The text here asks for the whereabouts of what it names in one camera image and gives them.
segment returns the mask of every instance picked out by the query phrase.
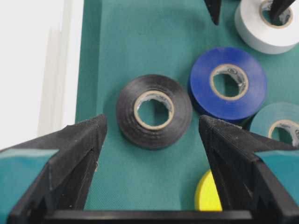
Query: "black electrical tape roll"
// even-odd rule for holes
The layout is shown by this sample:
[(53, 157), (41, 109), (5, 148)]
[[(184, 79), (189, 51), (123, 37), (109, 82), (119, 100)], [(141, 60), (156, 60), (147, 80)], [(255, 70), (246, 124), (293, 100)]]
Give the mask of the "black electrical tape roll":
[[(138, 115), (142, 102), (155, 99), (168, 109), (168, 120), (159, 126), (145, 124)], [(192, 106), (179, 83), (161, 75), (145, 75), (131, 81), (116, 105), (116, 117), (122, 133), (144, 148), (162, 148), (176, 142), (187, 130)]]

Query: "teal electrical tape roll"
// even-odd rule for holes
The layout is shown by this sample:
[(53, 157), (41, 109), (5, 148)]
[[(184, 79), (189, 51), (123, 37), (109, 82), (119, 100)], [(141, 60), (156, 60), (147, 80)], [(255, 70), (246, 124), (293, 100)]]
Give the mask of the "teal electrical tape roll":
[(290, 103), (270, 104), (252, 120), (250, 131), (268, 138), (276, 127), (285, 129), (292, 137), (292, 145), (299, 146), (299, 106)]

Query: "blue electrical tape roll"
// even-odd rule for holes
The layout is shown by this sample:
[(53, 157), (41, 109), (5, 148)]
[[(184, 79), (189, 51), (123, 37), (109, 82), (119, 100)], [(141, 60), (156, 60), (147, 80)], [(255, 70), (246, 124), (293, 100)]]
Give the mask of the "blue electrical tape roll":
[(250, 131), (268, 138), (276, 127), (285, 129), (292, 137), (292, 145), (299, 145), (299, 106), (290, 103), (270, 104), (253, 118)]
[[(216, 90), (214, 77), (219, 74), (228, 74), (237, 82), (237, 96), (226, 97)], [(247, 52), (215, 48), (194, 64), (189, 88), (199, 113), (236, 123), (255, 114), (262, 106), (267, 78), (258, 61)]]

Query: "green mat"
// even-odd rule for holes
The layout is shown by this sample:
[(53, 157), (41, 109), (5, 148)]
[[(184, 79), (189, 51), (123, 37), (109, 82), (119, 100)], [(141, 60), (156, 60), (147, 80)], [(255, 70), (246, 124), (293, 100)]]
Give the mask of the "green mat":
[(193, 112), (186, 134), (161, 151), (132, 145), (118, 128), (117, 98), (140, 75), (166, 75), (187, 90), (197, 58), (212, 48), (231, 46), (249, 52), (264, 67), (269, 80), (265, 105), (298, 103), (299, 47), (273, 56), (249, 48), (234, 25), (239, 2), (224, 0), (220, 25), (215, 26), (203, 0), (85, 1), (77, 122), (99, 113), (108, 118), (85, 209), (194, 209), (196, 185), (209, 169), (198, 114)]

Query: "electrical tape roll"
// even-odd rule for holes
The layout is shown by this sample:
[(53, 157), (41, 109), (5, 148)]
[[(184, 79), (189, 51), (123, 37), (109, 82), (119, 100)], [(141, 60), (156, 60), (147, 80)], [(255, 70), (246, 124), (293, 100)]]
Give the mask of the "electrical tape roll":
[[(228, 74), (238, 83), (237, 96), (226, 97), (216, 90), (214, 77), (219, 74)], [(262, 106), (267, 78), (258, 61), (247, 52), (215, 48), (194, 64), (189, 88), (199, 113), (236, 123), (255, 114)]]
[(261, 109), (253, 118), (250, 131), (272, 138), (274, 128), (285, 129), (292, 137), (292, 145), (299, 146), (299, 106), (274, 103)]
[(269, 11), (272, 2), (242, 0), (235, 12), (235, 26), (250, 47), (266, 54), (280, 54), (299, 42), (299, 1), (279, 16), (282, 26), (272, 25), (263, 16), (263, 11)]
[[(144, 123), (138, 109), (142, 102), (155, 99), (168, 109), (168, 120), (159, 126)], [(162, 148), (176, 142), (192, 119), (192, 105), (179, 83), (161, 75), (145, 75), (128, 83), (116, 105), (116, 117), (122, 133), (144, 148)]]
[(197, 185), (194, 197), (195, 210), (222, 211), (222, 206), (211, 170), (208, 170)]

